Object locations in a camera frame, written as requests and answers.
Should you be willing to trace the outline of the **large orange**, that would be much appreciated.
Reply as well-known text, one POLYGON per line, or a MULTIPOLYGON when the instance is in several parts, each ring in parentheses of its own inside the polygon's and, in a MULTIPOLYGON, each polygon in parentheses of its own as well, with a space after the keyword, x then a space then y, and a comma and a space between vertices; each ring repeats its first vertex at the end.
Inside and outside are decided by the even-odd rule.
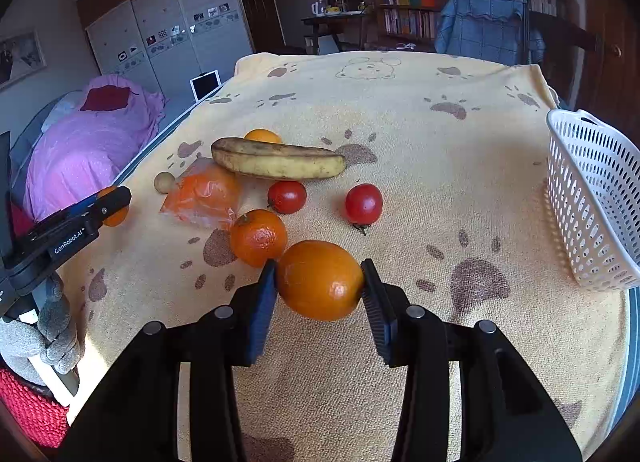
POLYGON ((303 317, 335 321, 357 307, 363 273, 349 252, 320 240, 297 242, 278 260, 276 286, 284 303, 303 317))

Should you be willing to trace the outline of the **brown kiwi fruit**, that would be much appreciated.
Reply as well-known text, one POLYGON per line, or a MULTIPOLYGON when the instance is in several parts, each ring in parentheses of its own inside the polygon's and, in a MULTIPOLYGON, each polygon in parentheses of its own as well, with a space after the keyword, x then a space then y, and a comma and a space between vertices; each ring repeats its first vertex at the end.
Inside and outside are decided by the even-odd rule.
POLYGON ((161 195, 167 195, 175 182, 176 178, 170 172, 160 172, 154 177, 154 189, 161 195))

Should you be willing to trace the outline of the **small orange at edge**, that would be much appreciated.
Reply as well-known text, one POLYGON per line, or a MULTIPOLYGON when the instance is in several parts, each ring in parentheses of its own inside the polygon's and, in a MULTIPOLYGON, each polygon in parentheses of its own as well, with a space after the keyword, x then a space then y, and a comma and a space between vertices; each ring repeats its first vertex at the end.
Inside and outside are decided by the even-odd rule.
MULTIPOLYGON (((100 197, 106 196, 112 191, 114 191, 115 189, 116 189, 115 186, 105 187, 99 191, 98 195, 100 197)), ((123 207, 122 209, 115 212, 113 215, 104 219, 103 224, 108 227, 116 227, 126 219, 128 213, 129 213, 129 207, 128 205, 126 205, 126 207, 123 207)))

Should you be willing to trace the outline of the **pink bed cover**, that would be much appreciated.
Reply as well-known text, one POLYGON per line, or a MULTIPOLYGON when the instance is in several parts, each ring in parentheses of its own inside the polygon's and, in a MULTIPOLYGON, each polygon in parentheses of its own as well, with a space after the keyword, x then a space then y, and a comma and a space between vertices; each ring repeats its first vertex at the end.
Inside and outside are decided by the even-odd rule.
POLYGON ((165 97, 117 74, 92 79, 80 106, 43 132, 32 151, 22 208, 35 222, 111 186, 160 130, 165 97), (114 111, 81 111, 88 91, 128 86, 136 95, 114 111))

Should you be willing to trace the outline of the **mandarin with green stem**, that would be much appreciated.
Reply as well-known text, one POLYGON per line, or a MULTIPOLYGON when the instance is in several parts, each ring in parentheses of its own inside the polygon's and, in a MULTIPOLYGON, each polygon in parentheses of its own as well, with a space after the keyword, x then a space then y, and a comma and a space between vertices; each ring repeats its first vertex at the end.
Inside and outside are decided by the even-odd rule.
POLYGON ((262 268, 288 247, 288 231, 277 214, 252 210, 241 215, 229 231, 230 249, 243 263, 262 268))

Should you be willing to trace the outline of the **red tomato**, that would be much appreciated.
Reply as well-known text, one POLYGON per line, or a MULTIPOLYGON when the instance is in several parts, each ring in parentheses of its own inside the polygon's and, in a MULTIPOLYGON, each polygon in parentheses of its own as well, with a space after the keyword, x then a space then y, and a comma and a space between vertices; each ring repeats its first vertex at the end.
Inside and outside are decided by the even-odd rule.
POLYGON ((302 209, 307 200, 306 188, 297 181, 279 181, 267 193, 268 207, 279 214, 293 214, 302 209))
POLYGON ((378 187, 360 184, 350 189, 345 198, 345 214, 352 227, 363 236, 383 212, 383 196, 378 187))

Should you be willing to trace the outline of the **red cushion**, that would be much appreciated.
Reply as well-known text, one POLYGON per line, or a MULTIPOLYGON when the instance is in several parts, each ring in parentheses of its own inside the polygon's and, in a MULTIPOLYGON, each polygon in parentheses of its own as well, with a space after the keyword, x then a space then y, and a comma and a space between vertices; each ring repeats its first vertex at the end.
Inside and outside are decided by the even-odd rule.
POLYGON ((114 111, 124 109, 136 93, 128 86, 103 85, 88 91, 81 111, 114 111))

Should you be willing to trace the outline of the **spotted yellow banana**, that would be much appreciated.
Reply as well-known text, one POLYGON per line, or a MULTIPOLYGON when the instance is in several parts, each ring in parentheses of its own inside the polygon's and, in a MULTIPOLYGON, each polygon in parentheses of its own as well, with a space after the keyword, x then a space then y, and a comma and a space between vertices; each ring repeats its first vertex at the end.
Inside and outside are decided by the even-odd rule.
POLYGON ((332 178, 347 167, 343 155, 317 147, 224 137, 214 141, 210 149, 214 161, 231 172, 285 181, 332 178))

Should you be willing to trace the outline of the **yellow paw print blanket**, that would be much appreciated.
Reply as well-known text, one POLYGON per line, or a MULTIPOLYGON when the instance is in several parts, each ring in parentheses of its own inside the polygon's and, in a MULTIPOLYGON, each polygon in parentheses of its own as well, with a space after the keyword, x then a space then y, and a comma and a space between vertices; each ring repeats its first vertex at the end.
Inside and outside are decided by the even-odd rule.
POLYGON ((145 323, 177 326, 229 302, 258 272, 227 235, 160 214, 160 172, 181 174, 214 141, 263 127, 341 153, 346 170, 307 185, 288 240, 335 243, 440 318, 492 320, 558 406, 585 456, 603 442, 625 370, 627 295, 576 285, 547 197, 548 112, 539 67, 439 54, 256 54, 198 105, 125 183, 126 221, 62 269, 85 341, 78 416, 145 323), (383 212, 363 236, 345 214, 372 184, 383 212))

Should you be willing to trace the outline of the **white wardrobe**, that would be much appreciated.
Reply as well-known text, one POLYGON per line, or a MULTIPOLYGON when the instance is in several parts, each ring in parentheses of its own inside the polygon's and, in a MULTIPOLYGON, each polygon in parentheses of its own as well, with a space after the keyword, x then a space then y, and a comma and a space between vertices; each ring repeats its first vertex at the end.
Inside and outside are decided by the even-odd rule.
POLYGON ((191 98, 191 80, 216 70, 226 81, 253 53, 241 0, 77 0, 102 74, 118 74, 191 98))

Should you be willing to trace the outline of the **white plastic basket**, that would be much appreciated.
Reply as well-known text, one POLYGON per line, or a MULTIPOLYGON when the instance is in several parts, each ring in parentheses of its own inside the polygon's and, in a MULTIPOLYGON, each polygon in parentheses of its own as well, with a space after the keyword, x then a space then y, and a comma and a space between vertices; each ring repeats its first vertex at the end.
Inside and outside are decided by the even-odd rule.
POLYGON ((548 194, 573 276, 600 291, 639 286, 639 149, 585 110, 548 112, 548 194))

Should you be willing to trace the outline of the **dark wooden desk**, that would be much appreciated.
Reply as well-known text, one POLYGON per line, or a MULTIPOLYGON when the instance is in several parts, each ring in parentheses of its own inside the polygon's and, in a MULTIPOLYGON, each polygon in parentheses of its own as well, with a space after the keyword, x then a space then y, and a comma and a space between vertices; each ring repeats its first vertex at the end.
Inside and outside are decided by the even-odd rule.
POLYGON ((370 13, 368 10, 324 13, 302 18, 302 24, 310 30, 305 36, 307 50, 311 55, 320 54, 320 39, 330 37, 336 46, 337 52, 364 51, 367 48, 368 23, 370 13), (358 41, 356 43, 343 42, 340 34, 348 26, 358 29, 358 41))

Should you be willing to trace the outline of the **chair with blue blanket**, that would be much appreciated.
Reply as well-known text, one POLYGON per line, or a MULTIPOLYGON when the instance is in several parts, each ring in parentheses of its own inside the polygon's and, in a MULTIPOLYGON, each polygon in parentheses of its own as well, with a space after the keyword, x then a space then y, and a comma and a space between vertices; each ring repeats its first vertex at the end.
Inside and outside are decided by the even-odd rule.
POLYGON ((449 0, 439 13, 434 39, 439 54, 514 66, 540 64, 546 43, 528 26, 521 0, 449 0))

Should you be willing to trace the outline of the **wooden bookshelf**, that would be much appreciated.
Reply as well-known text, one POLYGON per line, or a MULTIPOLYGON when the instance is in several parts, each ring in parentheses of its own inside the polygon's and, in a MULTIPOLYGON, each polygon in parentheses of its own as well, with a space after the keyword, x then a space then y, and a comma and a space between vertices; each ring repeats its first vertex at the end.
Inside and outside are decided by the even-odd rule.
POLYGON ((374 0, 382 38, 398 48, 483 54, 547 51, 554 22, 574 24, 577 0, 374 0))

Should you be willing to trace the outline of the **framed wall picture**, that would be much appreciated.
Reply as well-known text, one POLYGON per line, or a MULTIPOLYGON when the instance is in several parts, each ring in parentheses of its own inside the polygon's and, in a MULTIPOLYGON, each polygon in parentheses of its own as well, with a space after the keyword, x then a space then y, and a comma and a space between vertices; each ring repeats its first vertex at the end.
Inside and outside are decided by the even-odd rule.
POLYGON ((1 89, 6 89, 47 66, 35 29, 2 37, 0 48, 1 89))

